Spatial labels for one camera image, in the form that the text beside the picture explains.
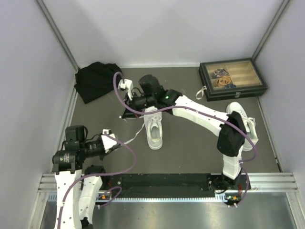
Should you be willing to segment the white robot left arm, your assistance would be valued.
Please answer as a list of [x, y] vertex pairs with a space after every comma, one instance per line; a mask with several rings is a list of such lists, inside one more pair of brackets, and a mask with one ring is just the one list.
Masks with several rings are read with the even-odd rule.
[[88, 138], [83, 125], [65, 129], [65, 140], [52, 158], [57, 187], [56, 229], [91, 229], [93, 212], [99, 190], [107, 186], [109, 178], [103, 166], [83, 163], [91, 157], [103, 159], [119, 148], [116, 135], [110, 129]]

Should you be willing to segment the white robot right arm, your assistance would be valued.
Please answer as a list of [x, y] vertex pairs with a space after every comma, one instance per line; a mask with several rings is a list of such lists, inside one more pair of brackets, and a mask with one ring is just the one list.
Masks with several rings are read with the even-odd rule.
[[211, 131], [217, 136], [217, 149], [223, 155], [223, 169], [220, 178], [210, 182], [213, 191], [219, 194], [235, 188], [240, 183], [242, 149], [245, 142], [246, 129], [241, 115], [219, 112], [201, 105], [181, 92], [165, 90], [156, 77], [146, 75], [139, 81], [142, 93], [133, 92], [131, 80], [120, 80], [117, 88], [125, 91], [124, 103], [130, 112], [142, 115], [145, 109], [154, 106], [159, 112], [187, 119]]

